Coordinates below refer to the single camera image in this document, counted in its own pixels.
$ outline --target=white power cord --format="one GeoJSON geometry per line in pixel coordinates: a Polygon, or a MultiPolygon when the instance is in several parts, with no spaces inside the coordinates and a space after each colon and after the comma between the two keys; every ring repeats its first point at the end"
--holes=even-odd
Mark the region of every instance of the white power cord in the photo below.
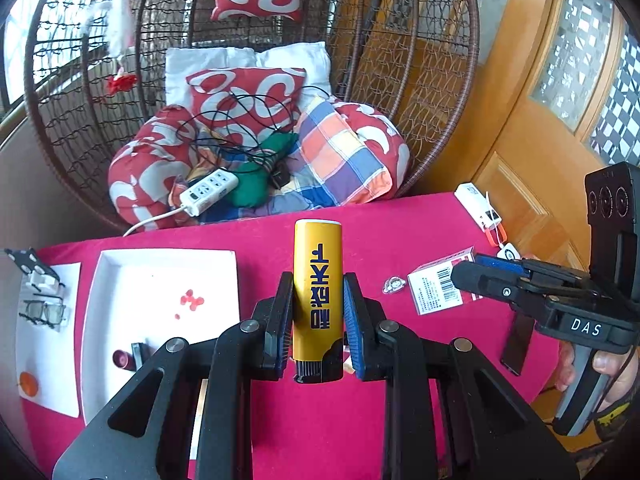
{"type": "Polygon", "coordinates": [[[154,220],[161,220],[178,214],[180,211],[186,211],[187,215],[192,218],[199,216],[208,209],[211,205],[215,204],[229,191],[235,189],[238,186],[238,177],[233,173],[225,170],[216,170],[213,173],[207,175],[202,180],[199,180],[196,184],[189,189],[180,193],[181,207],[164,213],[162,215],[154,216],[153,218],[147,218],[142,222],[135,224],[122,236],[129,236],[137,228],[142,227],[144,224],[153,222],[154,220]]]}
{"type": "Polygon", "coordinates": [[[133,231],[135,231],[137,228],[142,227],[145,224],[148,224],[149,222],[153,222],[155,220],[162,220],[163,218],[167,218],[169,216],[173,216],[175,214],[178,214],[181,211],[184,211],[186,208],[186,206],[182,206],[179,207],[178,209],[174,209],[173,211],[169,211],[168,213],[164,213],[158,216],[152,216],[151,218],[147,218],[146,220],[143,220],[142,222],[138,222],[137,224],[135,224],[133,227],[131,227],[126,233],[124,233],[122,235],[122,237],[124,238],[125,236],[129,236],[133,231]]]}

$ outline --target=red tablecloth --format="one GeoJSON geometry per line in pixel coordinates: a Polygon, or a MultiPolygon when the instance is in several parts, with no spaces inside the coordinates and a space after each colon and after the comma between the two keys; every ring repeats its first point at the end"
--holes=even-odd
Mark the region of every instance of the red tablecloth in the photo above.
{"type": "MultiPolygon", "coordinates": [[[[38,253],[49,265],[82,263],[74,335],[78,391],[82,325],[102,250],[234,250],[241,319],[245,319],[258,300],[275,293],[280,273],[292,269],[293,225],[299,218],[342,223],[344,270],[357,273],[364,295],[381,301],[389,319],[424,338],[447,343],[458,336],[470,339],[529,402],[543,388],[556,365],[558,343],[535,333],[522,375],[508,373],[498,363],[513,317],[506,304],[484,299],[418,316],[408,287],[389,296],[382,294],[387,278],[406,276],[431,260],[470,246],[492,252],[476,224],[447,193],[42,249],[38,253]]],[[[284,380],[252,386],[255,478],[294,478],[301,470],[308,480],[379,478],[384,384],[361,383],[347,375],[335,383],[301,386],[291,380],[293,368],[287,367],[284,380]]],[[[70,418],[27,400],[23,409],[38,463],[51,475],[56,460],[84,427],[82,417],[70,418]]]]}

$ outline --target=wooden door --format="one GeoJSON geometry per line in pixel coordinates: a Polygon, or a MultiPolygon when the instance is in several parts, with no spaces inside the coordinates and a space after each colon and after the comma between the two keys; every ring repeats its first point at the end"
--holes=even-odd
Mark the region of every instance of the wooden door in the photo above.
{"type": "Polygon", "coordinates": [[[469,113],[422,190],[471,180],[521,253],[587,268],[584,175],[640,153],[635,44],[610,0],[509,0],[469,113]]]}

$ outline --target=yellow cylindrical container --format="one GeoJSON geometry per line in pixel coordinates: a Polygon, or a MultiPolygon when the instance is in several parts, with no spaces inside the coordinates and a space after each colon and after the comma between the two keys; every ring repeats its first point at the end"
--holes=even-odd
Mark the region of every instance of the yellow cylindrical container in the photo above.
{"type": "Polygon", "coordinates": [[[299,383],[342,378],[342,225],[298,220],[293,254],[293,359],[299,383]]]}

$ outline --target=eyeglasses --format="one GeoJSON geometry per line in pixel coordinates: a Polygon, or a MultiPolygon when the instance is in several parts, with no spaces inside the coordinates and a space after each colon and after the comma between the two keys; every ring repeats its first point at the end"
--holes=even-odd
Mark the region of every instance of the eyeglasses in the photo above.
{"type": "Polygon", "coordinates": [[[62,303],[48,303],[43,300],[24,300],[24,307],[18,316],[31,321],[34,325],[47,325],[50,328],[59,326],[65,314],[62,303]]]}

